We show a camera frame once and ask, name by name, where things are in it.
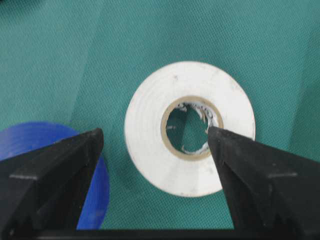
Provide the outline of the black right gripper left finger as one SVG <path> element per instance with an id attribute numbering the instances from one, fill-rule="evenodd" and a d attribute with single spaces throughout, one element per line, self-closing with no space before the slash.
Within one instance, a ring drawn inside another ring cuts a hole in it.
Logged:
<path id="1" fill-rule="evenodd" d="M 96 128 L 0 163 L 3 240 L 90 240 L 77 225 L 104 146 Z"/>

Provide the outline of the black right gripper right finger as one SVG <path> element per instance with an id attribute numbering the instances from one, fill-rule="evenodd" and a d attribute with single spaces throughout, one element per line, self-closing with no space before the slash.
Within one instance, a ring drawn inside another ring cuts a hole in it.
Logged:
<path id="1" fill-rule="evenodd" d="M 237 237 L 319 239 L 317 161 L 214 126 L 208 146 Z"/>

